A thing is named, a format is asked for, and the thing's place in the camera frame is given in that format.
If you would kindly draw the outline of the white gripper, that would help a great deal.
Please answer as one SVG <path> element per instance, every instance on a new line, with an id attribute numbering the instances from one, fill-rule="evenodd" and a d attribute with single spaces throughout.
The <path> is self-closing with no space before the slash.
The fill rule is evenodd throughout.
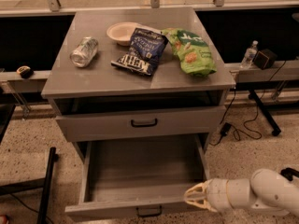
<path id="1" fill-rule="evenodd" d="M 246 178 L 214 178 L 189 188 L 184 198 L 185 203 L 211 212 L 248 208 L 251 205 L 251 187 Z"/>

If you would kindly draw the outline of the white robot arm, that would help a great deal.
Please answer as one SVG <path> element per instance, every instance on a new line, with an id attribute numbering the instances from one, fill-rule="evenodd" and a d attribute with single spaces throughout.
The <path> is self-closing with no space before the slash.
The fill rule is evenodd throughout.
<path id="1" fill-rule="evenodd" d="M 188 189 L 187 204 L 211 212 L 243 209 L 259 214 L 299 216 L 299 187 L 292 183 L 298 172 L 292 168 L 277 173 L 269 169 L 255 171 L 250 179 L 213 178 Z"/>

